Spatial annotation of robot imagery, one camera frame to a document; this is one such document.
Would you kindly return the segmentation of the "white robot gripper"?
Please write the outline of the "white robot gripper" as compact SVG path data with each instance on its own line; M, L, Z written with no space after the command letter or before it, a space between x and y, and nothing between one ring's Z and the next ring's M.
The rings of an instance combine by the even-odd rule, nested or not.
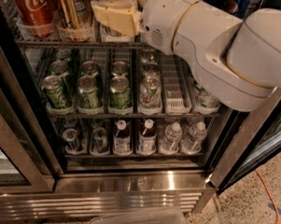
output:
M151 47L173 54L173 40L186 11L202 0L146 0L142 12L137 0L91 1L95 19L123 35L135 37L141 27Z

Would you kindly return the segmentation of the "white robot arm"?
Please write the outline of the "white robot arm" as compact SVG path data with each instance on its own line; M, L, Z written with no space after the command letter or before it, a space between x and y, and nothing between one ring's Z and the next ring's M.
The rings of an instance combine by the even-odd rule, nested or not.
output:
M142 33L154 49L186 61L224 105L249 112L281 89L281 10L259 9L242 21L203 0L147 0L141 11L124 5L91 2L103 25Z

